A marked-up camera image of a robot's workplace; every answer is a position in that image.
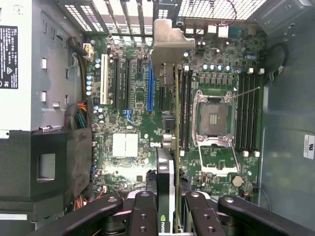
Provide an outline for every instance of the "barcode sticker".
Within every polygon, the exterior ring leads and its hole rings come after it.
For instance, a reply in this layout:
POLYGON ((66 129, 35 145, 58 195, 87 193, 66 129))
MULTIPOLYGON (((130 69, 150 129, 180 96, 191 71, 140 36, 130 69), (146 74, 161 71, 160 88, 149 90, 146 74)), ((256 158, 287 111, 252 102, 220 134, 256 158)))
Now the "barcode sticker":
POLYGON ((304 157, 314 159, 315 136, 304 135, 304 157))

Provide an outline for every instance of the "cpu socket bracket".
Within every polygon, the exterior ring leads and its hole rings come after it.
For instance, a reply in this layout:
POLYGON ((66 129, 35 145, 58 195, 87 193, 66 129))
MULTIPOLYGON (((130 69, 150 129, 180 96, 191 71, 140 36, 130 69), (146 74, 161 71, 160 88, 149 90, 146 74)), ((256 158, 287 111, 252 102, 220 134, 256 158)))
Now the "cpu socket bracket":
MULTIPOLYGON (((205 135, 205 134, 199 134, 197 132, 197 111, 201 104, 207 104, 209 101, 217 101, 218 103, 215 103, 216 108, 219 109, 219 107, 226 107, 224 112, 226 112, 225 115, 227 115, 227 106, 230 106, 233 104, 233 93, 231 91, 228 91, 225 96, 213 96, 213 95, 204 95, 201 90, 198 90, 196 92, 196 95, 193 100, 193 106, 192 106, 192 140, 195 147, 198 147, 199 150, 199 157, 200 157, 200 165, 201 165, 201 171, 205 173, 213 173, 217 176, 227 176, 229 173, 239 173, 240 167, 239 163, 237 161, 234 144, 233 144, 233 135, 222 133, 222 130, 219 131, 220 134, 217 135, 205 135), (202 161, 202 152, 201 147, 209 147, 212 145, 217 145, 219 147, 225 147, 230 148, 233 152, 233 158, 235 160, 235 167, 228 168, 224 167, 221 170, 219 170, 217 167, 208 167, 203 165, 202 161)), ((214 122, 218 124, 218 119, 220 119, 220 115, 218 117, 217 114, 214 116, 214 122)))

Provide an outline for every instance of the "pcie slot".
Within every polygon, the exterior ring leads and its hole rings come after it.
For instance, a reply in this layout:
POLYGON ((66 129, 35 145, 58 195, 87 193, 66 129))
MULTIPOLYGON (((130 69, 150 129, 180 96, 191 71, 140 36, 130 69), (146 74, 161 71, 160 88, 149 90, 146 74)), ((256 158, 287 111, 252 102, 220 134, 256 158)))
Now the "pcie slot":
POLYGON ((130 85, 131 85, 131 60, 126 59, 125 110, 129 110, 129 106, 130 106, 130 85))
POLYGON ((148 103, 147 103, 147 111, 153 111, 153 95, 154 95, 154 76, 151 60, 149 60, 149 79, 148 79, 148 103))
POLYGON ((100 73, 100 104, 106 105, 108 98, 108 55, 102 54, 102 66, 100 73))
POLYGON ((142 74, 142 60, 137 60, 137 74, 142 74))
POLYGON ((187 77, 187 99, 186 99, 186 117, 185 117, 185 151, 189 151, 189 137, 190 137, 190 106, 191 106, 191 76, 192 72, 188 72, 187 77))
POLYGON ((165 87, 159 88, 158 109, 164 111, 165 87))
POLYGON ((185 102, 186 102, 186 76, 187 73, 183 70, 179 70, 178 72, 179 75, 181 75, 182 80, 181 80, 181 120, 180 120, 180 126, 179 126, 179 137, 180 137, 180 146, 185 149, 185 145, 183 140, 185 139, 185 130, 184 130, 184 122, 185 122, 185 102))
POLYGON ((114 80, 113 80, 113 88, 114 88, 114 96, 113 96, 113 108, 119 108, 119 89, 120 87, 120 66, 119 59, 114 59, 114 80))
MULTIPOLYGON (((239 91, 238 93, 244 92, 244 76, 240 75, 239 77, 239 91)), ((236 149, 238 151, 242 151, 242 123, 243 123, 243 96, 238 97, 237 102, 237 126, 236 126, 236 149)))

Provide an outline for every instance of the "warning label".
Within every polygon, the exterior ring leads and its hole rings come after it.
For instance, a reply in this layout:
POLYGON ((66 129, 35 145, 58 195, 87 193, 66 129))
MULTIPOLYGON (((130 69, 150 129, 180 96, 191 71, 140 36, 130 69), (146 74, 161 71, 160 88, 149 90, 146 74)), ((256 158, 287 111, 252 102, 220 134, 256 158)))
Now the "warning label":
POLYGON ((18 28, 0 26, 0 89, 18 88, 18 28))

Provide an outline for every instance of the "black ram slot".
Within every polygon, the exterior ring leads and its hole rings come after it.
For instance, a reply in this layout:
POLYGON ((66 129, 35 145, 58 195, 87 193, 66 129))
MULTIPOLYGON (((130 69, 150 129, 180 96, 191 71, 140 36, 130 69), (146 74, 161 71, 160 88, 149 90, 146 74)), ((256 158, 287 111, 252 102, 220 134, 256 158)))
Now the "black ram slot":
MULTIPOLYGON (((239 91, 238 93, 244 92, 244 79, 245 76, 240 75, 239 77, 239 91)), ((238 151, 242 151, 242 123, 243 123, 243 105, 244 105, 244 97, 238 97, 237 103, 237 126, 236 126, 236 149, 238 151)))
MULTIPOLYGON (((259 86, 261 77, 256 77, 255 79, 255 88, 259 86)), ((252 134, 252 150, 257 150, 256 139, 257 139, 257 122, 258 122, 258 102, 259 102, 259 89, 254 91, 254 131, 252 134)))
POLYGON ((185 102, 186 102, 186 76, 187 73, 181 70, 178 71, 178 74, 181 75, 181 104, 180 104, 180 109, 181 109, 181 121, 180 121, 180 146, 182 149, 185 149, 185 145, 183 140, 185 140, 185 131, 184 131, 184 122, 185 122, 185 102))
MULTIPOLYGON (((255 87, 255 76, 254 75, 250 75, 250 89, 253 89, 255 87)), ((253 113, 254 113, 254 92, 250 92, 249 93, 249 110, 248 110, 248 132, 247 132, 247 140, 248 140, 248 145, 247 145, 247 149, 248 151, 252 150, 252 134, 253 134, 253 129, 254 129, 254 120, 253 120, 253 113)))
POLYGON ((131 85, 131 61, 126 59, 126 73, 125 73, 125 110, 130 107, 130 85, 131 85))
POLYGON ((137 74, 142 74, 142 60, 137 60, 137 74))
POLYGON ((164 111, 164 98, 165 98, 165 87, 160 87, 159 97, 158 97, 158 108, 160 111, 164 111))
POLYGON ((113 108, 119 109, 120 66, 119 59, 114 59, 113 108))
POLYGON ((190 134, 190 106, 191 106, 191 76, 192 71, 187 76, 187 99, 186 99, 186 117, 185 117, 185 151, 189 151, 189 134, 190 134))

